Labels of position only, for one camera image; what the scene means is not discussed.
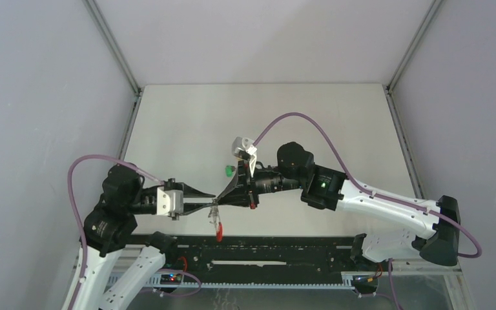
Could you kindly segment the green tag key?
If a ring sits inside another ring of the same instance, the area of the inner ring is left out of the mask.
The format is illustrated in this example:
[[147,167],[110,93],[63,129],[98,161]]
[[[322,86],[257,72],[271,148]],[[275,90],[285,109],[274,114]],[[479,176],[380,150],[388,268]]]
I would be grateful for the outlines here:
[[225,167],[225,175],[228,178],[232,178],[236,174],[236,171],[237,171],[237,166],[235,165],[227,165]]

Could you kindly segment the metal keyring holder red handle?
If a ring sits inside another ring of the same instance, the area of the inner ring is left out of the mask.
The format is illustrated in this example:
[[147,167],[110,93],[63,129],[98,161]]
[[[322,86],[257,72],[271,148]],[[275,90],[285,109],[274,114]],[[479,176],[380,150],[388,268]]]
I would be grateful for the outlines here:
[[217,205],[212,205],[209,211],[208,218],[210,223],[213,224],[216,231],[216,241],[221,242],[223,240],[223,225],[220,219],[220,213]]

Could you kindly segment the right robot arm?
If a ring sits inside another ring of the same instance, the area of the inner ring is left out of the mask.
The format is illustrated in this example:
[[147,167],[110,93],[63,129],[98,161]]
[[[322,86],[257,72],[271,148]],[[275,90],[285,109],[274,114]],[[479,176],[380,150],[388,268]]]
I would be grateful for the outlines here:
[[315,164],[313,154],[296,142],[278,149],[275,166],[258,168],[249,153],[240,149],[233,153],[239,158],[236,172],[216,205],[255,209],[262,194],[299,189],[301,201],[315,209],[368,214],[400,225],[399,230],[385,234],[357,235],[352,260],[363,257],[378,263],[419,256],[436,265],[458,263],[459,207],[451,196],[414,199],[416,206],[407,206],[406,197],[381,194],[365,184],[357,187],[346,173]]

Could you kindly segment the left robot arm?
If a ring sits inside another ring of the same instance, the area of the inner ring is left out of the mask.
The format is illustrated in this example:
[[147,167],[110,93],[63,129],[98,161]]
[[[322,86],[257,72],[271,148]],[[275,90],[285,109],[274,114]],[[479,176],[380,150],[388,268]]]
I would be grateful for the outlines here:
[[[208,207],[208,203],[187,203],[185,198],[212,198],[183,182],[157,179],[126,161],[114,160],[114,165],[102,183],[99,200],[93,210],[81,218],[72,186],[73,172],[86,158],[77,159],[69,168],[67,186],[70,204],[76,217],[81,242],[74,279],[63,309],[126,309],[142,290],[147,280],[163,271],[173,270],[178,261],[177,240],[162,232],[145,239],[134,263],[119,280],[107,285],[110,274],[130,237],[138,226],[137,215],[177,217]],[[145,187],[145,181],[156,185]]]

